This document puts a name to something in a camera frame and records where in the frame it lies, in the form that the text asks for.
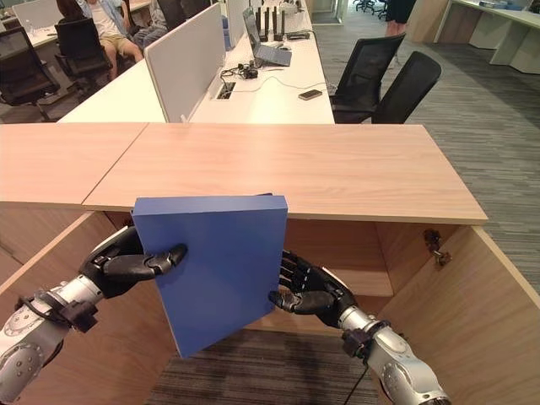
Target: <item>white desk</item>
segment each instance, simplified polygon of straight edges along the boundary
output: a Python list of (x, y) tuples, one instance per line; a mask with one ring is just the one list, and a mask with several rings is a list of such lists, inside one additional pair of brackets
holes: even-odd
[(141, 8), (148, 7), (150, 5), (150, 0), (143, 0), (142, 2), (133, 2), (129, 3), (129, 9), (132, 11), (132, 13), (140, 10)]
[[(311, 29), (307, 12), (294, 16), (298, 30)], [(326, 90), (321, 59), (313, 35), (309, 40), (287, 42), (293, 57), (290, 67), (270, 71), (266, 67), (254, 80), (236, 81), (228, 100), (212, 100), (216, 91), (206, 94), (192, 115), (191, 122), (228, 123), (334, 123), (326, 91), (323, 96), (303, 101), (298, 94), (307, 89), (283, 86), (274, 78), (297, 87)], [(246, 35), (228, 52), (226, 68), (248, 62), (253, 55)], [(257, 92), (241, 93), (262, 87)], [(63, 117), (60, 122), (165, 122), (146, 63), (141, 61), (112, 83)]]
[(485, 8), (478, 1), (450, 0), (435, 42), (468, 43), (495, 50), (493, 65), (540, 74), (540, 15)]
[(26, 34), (28, 35), (30, 43), (34, 48), (39, 48), (40, 46), (57, 40), (57, 31), (55, 30), (54, 25), (45, 28), (38, 28), (34, 30), (33, 35), (30, 32), (27, 32)]
[(145, 61), (136, 63), (60, 122), (165, 122)]

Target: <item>smartphone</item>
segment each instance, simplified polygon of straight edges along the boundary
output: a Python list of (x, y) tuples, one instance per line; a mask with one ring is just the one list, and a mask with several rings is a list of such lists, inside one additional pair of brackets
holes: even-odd
[(305, 93), (298, 94), (298, 97), (302, 100), (311, 100), (315, 99), (316, 97), (322, 95), (322, 92), (319, 90), (310, 90), (306, 91)]

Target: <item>wooden cabinet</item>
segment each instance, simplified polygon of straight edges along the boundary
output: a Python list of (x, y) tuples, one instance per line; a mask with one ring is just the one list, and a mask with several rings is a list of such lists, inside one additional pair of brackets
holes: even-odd
[[(64, 180), (38, 187), (37, 197), (24, 182), (0, 179), (8, 184), (0, 196), (11, 204), (94, 211), (58, 230), (3, 282), (4, 319), (19, 294), (72, 278), (94, 246), (123, 226), (137, 197), (281, 193), (289, 204), (286, 247), (333, 270), (364, 311), (404, 333), (454, 403), (540, 402), (540, 298), (479, 227), (482, 209), (421, 126), (99, 125), (84, 124), (85, 148), (95, 148), (89, 157), (100, 152), (92, 134), (121, 136), (116, 152), (89, 159), (85, 172), (70, 173), (78, 162), (67, 159), (81, 145), (43, 125), (44, 145), (28, 148), (35, 163), (50, 148), (50, 132), (63, 150), (57, 170)], [(24, 131), (0, 134), (0, 150), (6, 133), (15, 145)], [(0, 174), (22, 170), (15, 158), (0, 161)], [(23, 169), (22, 176), (46, 180), (39, 165)], [(19, 251), (34, 251), (14, 229), (9, 238), (19, 240)], [(440, 233), (441, 250), (452, 256), (444, 267), (425, 244), (427, 229)], [(13, 258), (0, 249), (8, 275)], [(98, 325), (67, 338), (21, 404), (144, 401), (175, 350), (157, 289), (141, 283), (99, 310)], [(341, 334), (314, 316), (277, 310), (248, 327)]]

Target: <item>robotic arm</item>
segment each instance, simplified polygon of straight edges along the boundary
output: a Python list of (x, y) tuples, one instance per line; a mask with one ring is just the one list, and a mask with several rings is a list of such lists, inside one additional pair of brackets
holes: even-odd
[[(76, 278), (21, 298), (0, 332), (0, 404), (17, 400), (60, 353), (71, 329), (87, 332), (95, 325), (100, 300), (169, 272), (186, 253), (187, 247), (178, 245), (144, 256), (135, 228), (124, 228), (92, 251)], [(285, 311), (317, 315), (326, 325), (343, 329), (345, 352), (364, 359), (395, 404), (450, 403), (433, 370), (388, 322), (361, 311), (351, 291), (324, 267), (284, 251), (279, 282), (288, 291), (273, 291), (268, 298)]]
[(392, 330), (390, 322), (366, 315), (345, 283), (327, 269), (284, 251), (279, 283), (286, 291), (273, 291), (268, 298), (287, 312), (317, 315), (326, 325), (344, 330), (343, 350), (364, 360), (377, 374), (392, 402), (451, 403), (433, 370), (414, 355), (405, 339)]
[(0, 404), (20, 393), (49, 364), (71, 329), (87, 332), (97, 323), (96, 304), (126, 293), (137, 282), (169, 272), (186, 255), (184, 245), (144, 256), (134, 227), (97, 246), (78, 276), (31, 299), (21, 298), (0, 332)]

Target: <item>blue book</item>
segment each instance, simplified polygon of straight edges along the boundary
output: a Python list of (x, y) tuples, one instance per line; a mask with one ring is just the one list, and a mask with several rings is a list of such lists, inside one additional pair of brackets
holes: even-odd
[(156, 278), (182, 358), (273, 310), (287, 203), (283, 196), (138, 198), (133, 222), (145, 253), (180, 243), (187, 255)]

